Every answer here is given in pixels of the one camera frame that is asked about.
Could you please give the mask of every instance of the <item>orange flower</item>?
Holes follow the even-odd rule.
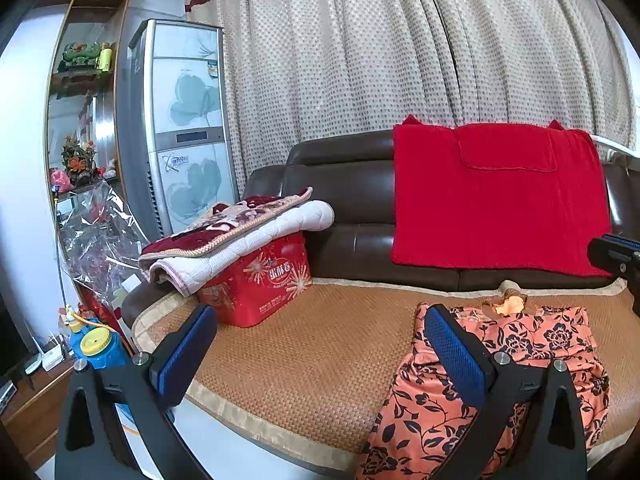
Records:
[[[86,162],[74,156],[69,159],[69,168],[71,168],[71,171],[80,173],[84,168],[86,168]]]

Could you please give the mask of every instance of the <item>pink ornament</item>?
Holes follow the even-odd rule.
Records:
[[[66,174],[64,170],[51,171],[50,179],[52,186],[60,186],[60,193],[66,193],[74,188],[69,180],[68,174]]]

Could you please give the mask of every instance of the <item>red blanket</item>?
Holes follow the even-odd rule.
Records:
[[[606,275],[587,259],[589,241],[610,231],[587,133],[410,119],[394,128],[395,263]]]

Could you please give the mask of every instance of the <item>sofa backrest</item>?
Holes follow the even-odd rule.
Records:
[[[640,238],[640,172],[604,164],[612,231]],[[439,269],[394,264],[394,164],[389,130],[308,140],[284,166],[252,174],[244,195],[293,194],[314,188],[313,199],[334,209],[334,225],[306,233],[315,277],[415,285],[436,290],[491,290],[503,280],[524,288],[595,288],[608,278],[582,278],[536,269]]]

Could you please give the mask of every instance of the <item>red box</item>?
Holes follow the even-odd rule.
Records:
[[[243,256],[196,292],[218,320],[248,327],[260,323],[311,284],[305,237],[297,232]]]

